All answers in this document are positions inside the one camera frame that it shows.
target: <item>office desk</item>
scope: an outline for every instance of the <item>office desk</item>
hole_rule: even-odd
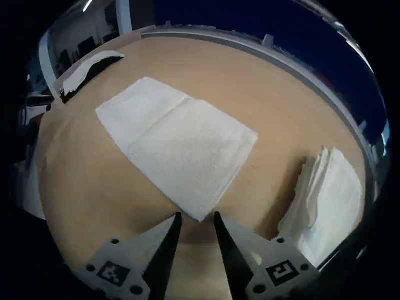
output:
[[[216,206],[244,227],[272,238],[294,197],[305,156],[337,147],[361,183],[361,149],[334,110],[275,65],[209,41],[149,37],[119,51],[111,65],[67,104],[45,114],[39,138],[40,196],[66,263],[84,264],[109,237],[127,240],[178,208],[119,151],[95,108],[148,76],[204,99],[258,132],[258,141]],[[183,214],[167,296],[229,299],[211,217]]]

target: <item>white towel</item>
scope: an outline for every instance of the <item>white towel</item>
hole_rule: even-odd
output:
[[[258,138],[206,101],[147,77],[96,113],[122,153],[198,221],[218,203]]]
[[[361,195],[360,180],[342,152],[323,148],[316,159],[306,159],[295,198],[279,222],[279,235],[289,236],[318,266],[351,232]]]
[[[125,55],[118,53],[113,50],[106,50],[96,53],[92,57],[86,59],[84,62],[80,64],[80,66],[62,83],[61,89],[64,91],[64,95],[69,92],[75,91],[79,85],[84,82],[86,75],[95,63],[100,62],[103,59],[109,57],[125,57]]]

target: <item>ceiling light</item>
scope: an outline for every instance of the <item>ceiling light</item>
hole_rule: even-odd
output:
[[[86,11],[86,9],[88,8],[89,4],[92,3],[93,0],[88,0],[86,2],[86,4],[84,5],[83,11]]]

